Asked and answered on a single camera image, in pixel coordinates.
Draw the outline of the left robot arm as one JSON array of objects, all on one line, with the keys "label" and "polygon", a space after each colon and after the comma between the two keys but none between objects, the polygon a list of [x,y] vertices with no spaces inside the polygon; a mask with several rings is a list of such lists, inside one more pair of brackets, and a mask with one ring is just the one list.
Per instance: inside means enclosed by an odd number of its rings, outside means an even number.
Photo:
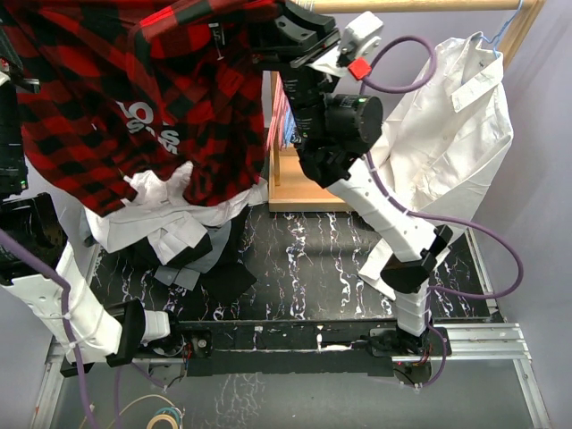
[{"label": "left robot arm", "polygon": [[184,346],[164,311],[132,300],[104,307],[82,278],[57,271],[66,235],[48,195],[24,199],[28,166],[83,205],[112,210],[128,189],[132,149],[116,107],[85,76],[49,59],[79,61],[89,47],[22,4],[1,6],[1,284],[26,303],[67,349],[79,371],[128,365],[142,353],[167,357]]}]

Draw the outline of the grey garment in pile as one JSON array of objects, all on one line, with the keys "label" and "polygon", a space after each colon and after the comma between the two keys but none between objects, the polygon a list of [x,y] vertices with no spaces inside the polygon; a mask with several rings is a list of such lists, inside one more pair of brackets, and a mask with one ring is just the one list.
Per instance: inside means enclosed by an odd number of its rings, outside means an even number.
[{"label": "grey garment in pile", "polygon": [[143,210],[125,207],[102,217],[86,209],[91,236],[109,254],[149,270],[161,283],[193,290],[201,274],[219,262],[231,221],[207,220],[210,210]]}]

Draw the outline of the red black plaid shirt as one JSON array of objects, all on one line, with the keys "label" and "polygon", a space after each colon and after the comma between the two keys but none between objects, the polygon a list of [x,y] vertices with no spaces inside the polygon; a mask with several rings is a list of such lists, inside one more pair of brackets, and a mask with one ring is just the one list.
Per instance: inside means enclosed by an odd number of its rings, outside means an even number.
[{"label": "red black plaid shirt", "polygon": [[105,216],[191,163],[184,198],[215,206],[265,163],[263,77],[248,28],[279,1],[4,1],[4,31],[36,94],[18,96],[25,155]]}]

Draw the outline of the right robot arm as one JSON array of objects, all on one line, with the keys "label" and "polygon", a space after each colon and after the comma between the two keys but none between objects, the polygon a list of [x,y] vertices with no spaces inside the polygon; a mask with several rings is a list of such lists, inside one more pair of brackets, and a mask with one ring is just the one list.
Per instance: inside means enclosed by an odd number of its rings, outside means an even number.
[{"label": "right robot arm", "polygon": [[383,23],[364,12],[344,30],[334,18],[287,1],[276,18],[249,31],[257,64],[278,72],[300,141],[295,148],[305,176],[342,199],[390,247],[381,270],[394,290],[400,347],[411,355],[431,341],[428,279],[453,232],[403,207],[377,174],[372,147],[382,135],[378,97],[337,95],[340,78],[365,81],[368,54],[378,46]]}]

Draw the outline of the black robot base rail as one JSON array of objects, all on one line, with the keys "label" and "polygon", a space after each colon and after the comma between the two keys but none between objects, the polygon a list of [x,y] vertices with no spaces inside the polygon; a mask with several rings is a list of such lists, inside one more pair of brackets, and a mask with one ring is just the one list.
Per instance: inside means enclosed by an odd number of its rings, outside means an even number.
[{"label": "black robot base rail", "polygon": [[391,319],[188,321],[174,328],[174,349],[141,347],[136,357],[172,360],[188,376],[219,374],[367,374],[401,371],[424,383],[431,358],[451,354],[449,334],[432,326],[414,337]]}]

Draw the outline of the wooden clothes rack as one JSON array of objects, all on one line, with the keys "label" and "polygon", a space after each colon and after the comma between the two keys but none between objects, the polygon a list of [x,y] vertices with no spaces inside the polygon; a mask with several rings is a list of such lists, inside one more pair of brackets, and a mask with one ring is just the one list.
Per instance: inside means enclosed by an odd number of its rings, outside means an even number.
[{"label": "wooden clothes rack", "polygon": [[[509,0],[414,0],[414,1],[312,1],[318,13],[430,13],[464,11],[514,10],[517,16],[507,28],[499,44],[508,68],[521,47],[536,18],[545,5],[537,1]],[[273,213],[289,212],[348,212],[349,206],[341,199],[306,178],[293,149],[281,150],[278,139],[269,149],[269,210]]]}]

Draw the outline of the blue hanger holding shirt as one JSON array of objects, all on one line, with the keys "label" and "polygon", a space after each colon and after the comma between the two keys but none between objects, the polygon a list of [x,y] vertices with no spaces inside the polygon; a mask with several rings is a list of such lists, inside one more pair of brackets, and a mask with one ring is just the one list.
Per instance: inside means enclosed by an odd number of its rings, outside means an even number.
[{"label": "blue hanger holding shirt", "polygon": [[507,33],[509,26],[517,18],[520,11],[522,10],[523,4],[524,4],[523,0],[520,0],[518,2],[516,10],[512,13],[510,18],[503,23],[502,27],[492,38],[488,38],[484,34],[480,36],[481,40],[483,40],[486,44],[491,46],[492,52],[496,59],[498,59],[501,56],[501,51],[499,50],[500,43],[503,40],[505,34]]}]

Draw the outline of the white shirt on hanger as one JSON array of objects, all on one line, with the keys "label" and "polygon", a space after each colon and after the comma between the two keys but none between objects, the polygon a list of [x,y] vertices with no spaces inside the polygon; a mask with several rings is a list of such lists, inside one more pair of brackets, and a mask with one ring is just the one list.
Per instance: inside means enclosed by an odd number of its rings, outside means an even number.
[{"label": "white shirt on hanger", "polygon": [[503,56],[482,33],[434,49],[436,72],[385,119],[370,169],[407,209],[470,221],[514,138]]}]

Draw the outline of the black garment in pile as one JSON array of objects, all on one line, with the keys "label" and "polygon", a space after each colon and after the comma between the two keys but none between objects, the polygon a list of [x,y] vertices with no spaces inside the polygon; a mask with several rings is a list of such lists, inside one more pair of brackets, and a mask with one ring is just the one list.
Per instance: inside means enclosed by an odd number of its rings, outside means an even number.
[{"label": "black garment in pile", "polygon": [[120,255],[136,268],[149,269],[166,286],[206,290],[228,306],[255,282],[256,277],[239,262],[239,244],[245,231],[246,213],[209,228],[196,247],[186,247],[167,263],[159,261],[147,239],[128,246]]}]

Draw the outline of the aluminium frame rail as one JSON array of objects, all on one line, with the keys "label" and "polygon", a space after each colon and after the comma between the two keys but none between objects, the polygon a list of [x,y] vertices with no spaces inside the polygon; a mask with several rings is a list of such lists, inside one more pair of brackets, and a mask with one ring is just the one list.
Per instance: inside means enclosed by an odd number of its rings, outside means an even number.
[{"label": "aluminium frame rail", "polygon": [[[449,361],[509,360],[514,363],[520,390],[534,428],[550,428],[546,407],[532,370],[532,358],[524,334],[518,324],[437,324],[449,335]],[[59,373],[64,361],[63,348],[51,341],[46,357],[43,380],[32,415],[31,428],[48,428],[55,414],[55,406],[62,389],[63,376]]]}]

